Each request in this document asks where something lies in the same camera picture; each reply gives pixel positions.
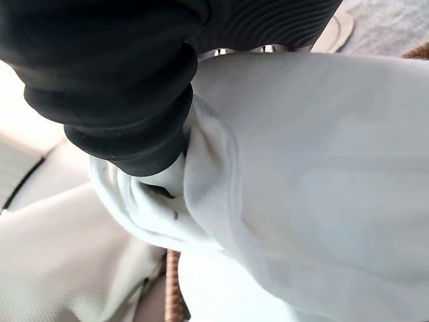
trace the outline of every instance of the gray carpet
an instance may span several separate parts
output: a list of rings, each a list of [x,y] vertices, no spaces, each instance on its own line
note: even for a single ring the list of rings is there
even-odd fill
[[[398,56],[429,42],[429,0],[344,0],[355,30],[347,54]]]

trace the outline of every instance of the beige surface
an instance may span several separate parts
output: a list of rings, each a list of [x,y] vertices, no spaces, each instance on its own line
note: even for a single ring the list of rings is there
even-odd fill
[[[64,137],[62,125],[43,118],[23,96],[24,84],[0,61],[0,136],[46,155]]]
[[[120,227],[89,184],[3,214],[0,321],[131,322],[163,254]]]
[[[165,295],[166,279],[164,276],[157,279],[150,291],[142,297],[133,322],[164,322]]]
[[[350,38],[353,27],[353,17],[340,7],[314,44],[312,52],[337,52]]]

